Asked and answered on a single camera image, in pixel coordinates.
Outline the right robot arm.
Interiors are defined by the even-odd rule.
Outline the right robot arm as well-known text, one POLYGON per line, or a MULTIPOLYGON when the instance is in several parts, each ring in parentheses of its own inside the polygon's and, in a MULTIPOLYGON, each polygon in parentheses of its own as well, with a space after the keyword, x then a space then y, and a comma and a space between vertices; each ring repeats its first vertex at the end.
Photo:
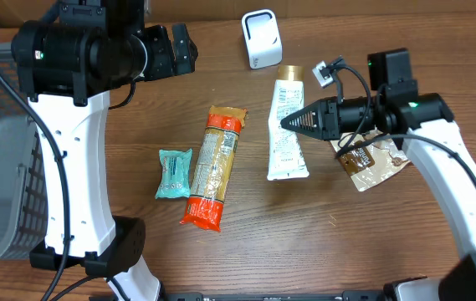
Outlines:
POLYGON ((476 163, 454 114, 439 94, 419 93, 406 48, 368 54, 367 63, 365 96, 345 100, 339 87, 337 96, 288 115, 281 126, 317 140, 379 130, 378 136, 361 143, 348 140, 336 154, 392 140, 422 174, 442 209, 456 241, 458 264, 440 280, 420 277, 387 283, 376 299, 476 300, 476 163))

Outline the teal wet wipes pack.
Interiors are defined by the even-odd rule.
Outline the teal wet wipes pack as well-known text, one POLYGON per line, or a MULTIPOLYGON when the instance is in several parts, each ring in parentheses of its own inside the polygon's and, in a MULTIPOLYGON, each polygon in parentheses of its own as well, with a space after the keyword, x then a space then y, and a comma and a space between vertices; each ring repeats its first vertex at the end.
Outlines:
POLYGON ((155 198, 181 198, 190 196, 189 170, 192 149, 187 151, 159 150, 161 183, 155 198))

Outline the beige bread snack pouch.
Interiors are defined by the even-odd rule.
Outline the beige bread snack pouch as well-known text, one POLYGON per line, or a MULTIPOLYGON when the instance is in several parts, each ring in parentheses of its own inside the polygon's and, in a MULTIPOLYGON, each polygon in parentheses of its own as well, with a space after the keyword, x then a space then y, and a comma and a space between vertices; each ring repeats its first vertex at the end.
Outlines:
POLYGON ((400 172, 410 161, 392 139, 352 150, 338 158, 358 191, 366 191, 400 172))

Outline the orange spaghetti packet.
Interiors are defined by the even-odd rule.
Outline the orange spaghetti packet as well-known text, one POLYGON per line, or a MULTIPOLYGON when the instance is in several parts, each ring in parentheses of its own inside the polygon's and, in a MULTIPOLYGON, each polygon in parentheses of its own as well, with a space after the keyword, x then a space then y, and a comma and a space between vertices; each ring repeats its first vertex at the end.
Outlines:
POLYGON ((210 108, 181 224, 218 232, 246 109, 210 108))

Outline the white cream tube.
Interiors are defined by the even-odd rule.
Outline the white cream tube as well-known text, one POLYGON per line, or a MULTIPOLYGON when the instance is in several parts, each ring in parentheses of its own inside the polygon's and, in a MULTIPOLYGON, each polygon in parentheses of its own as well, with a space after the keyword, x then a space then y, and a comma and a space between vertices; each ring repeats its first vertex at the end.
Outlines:
POLYGON ((279 181, 310 175, 298 136, 281 126, 281 120, 304 108, 304 68, 280 65, 274 84, 269 128, 269 168, 267 179, 279 181))

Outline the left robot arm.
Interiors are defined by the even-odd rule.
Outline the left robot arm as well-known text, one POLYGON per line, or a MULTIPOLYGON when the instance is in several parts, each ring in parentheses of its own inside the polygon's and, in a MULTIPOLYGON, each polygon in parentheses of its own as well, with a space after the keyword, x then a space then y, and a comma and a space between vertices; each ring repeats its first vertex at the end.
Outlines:
POLYGON ((195 69, 183 23, 145 25, 142 1, 61 1, 57 21, 27 21, 12 41, 18 82, 42 147, 48 224, 34 268, 80 265, 119 300, 163 300, 142 251, 145 223, 112 214, 105 169, 110 93, 195 69))

